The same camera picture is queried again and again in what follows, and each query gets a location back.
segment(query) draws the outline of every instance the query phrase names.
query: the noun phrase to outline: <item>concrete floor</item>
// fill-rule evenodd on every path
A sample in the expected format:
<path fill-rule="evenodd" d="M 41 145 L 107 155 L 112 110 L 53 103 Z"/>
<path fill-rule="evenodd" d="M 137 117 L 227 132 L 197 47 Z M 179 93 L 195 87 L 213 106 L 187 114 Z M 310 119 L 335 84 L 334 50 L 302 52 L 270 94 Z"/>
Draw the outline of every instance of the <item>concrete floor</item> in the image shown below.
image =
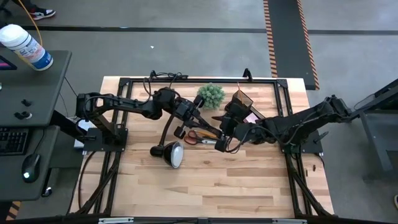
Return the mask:
<path fill-rule="evenodd" d="M 302 0 L 308 29 L 397 30 L 395 0 Z M 261 0 L 42 0 L 57 10 L 45 25 L 264 28 Z M 15 20 L 29 24 L 16 7 Z M 77 92 L 98 91 L 105 75 L 241 76 L 244 68 L 270 77 L 265 34 L 42 32 L 48 50 L 71 50 L 67 73 Z M 311 105 L 336 94 L 353 106 L 397 78 L 396 36 L 312 35 L 319 91 Z M 75 97 L 62 90 L 69 114 Z M 57 109 L 65 112 L 61 102 Z M 333 207 L 346 218 L 398 222 L 397 183 L 364 183 L 375 161 L 362 124 L 330 124 L 322 140 Z"/>

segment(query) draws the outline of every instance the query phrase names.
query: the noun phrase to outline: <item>wooden tabletop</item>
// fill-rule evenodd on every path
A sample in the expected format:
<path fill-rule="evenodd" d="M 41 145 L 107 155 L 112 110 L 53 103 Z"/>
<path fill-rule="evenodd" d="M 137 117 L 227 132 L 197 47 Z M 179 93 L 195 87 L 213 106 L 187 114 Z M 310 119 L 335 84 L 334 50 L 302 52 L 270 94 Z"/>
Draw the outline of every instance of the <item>wooden tabletop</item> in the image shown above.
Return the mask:
<path fill-rule="evenodd" d="M 101 93 L 116 94 L 120 77 L 104 77 Z M 302 79 L 287 79 L 294 113 L 308 108 Z M 168 83 L 153 83 L 152 91 Z M 203 83 L 174 83 L 182 97 L 193 100 Z M 224 114 L 224 106 L 238 88 L 236 84 L 220 84 L 226 98 L 217 111 L 202 110 L 201 115 L 214 127 L 220 123 L 212 116 Z M 277 116 L 274 89 L 267 84 L 240 84 L 265 117 Z M 142 83 L 135 83 L 132 98 L 145 100 Z M 112 111 L 105 116 L 110 120 Z M 127 148 L 121 158 L 113 203 L 113 216 L 132 217 L 293 217 L 292 199 L 286 163 L 277 144 L 245 144 L 238 153 L 222 153 L 212 145 L 191 146 L 184 143 L 184 158 L 179 169 L 172 169 L 162 159 L 152 157 L 149 149 L 158 144 L 169 115 L 157 121 L 130 113 Z M 181 121 L 174 119 L 166 142 L 177 141 L 173 132 Z M 307 170 L 307 184 L 326 210 L 333 213 L 328 184 L 322 163 L 314 155 L 302 156 Z M 85 202 L 98 185 L 103 153 L 89 162 L 82 182 Z M 302 193 L 298 191 L 304 211 Z M 77 210 L 77 193 L 71 212 Z"/>

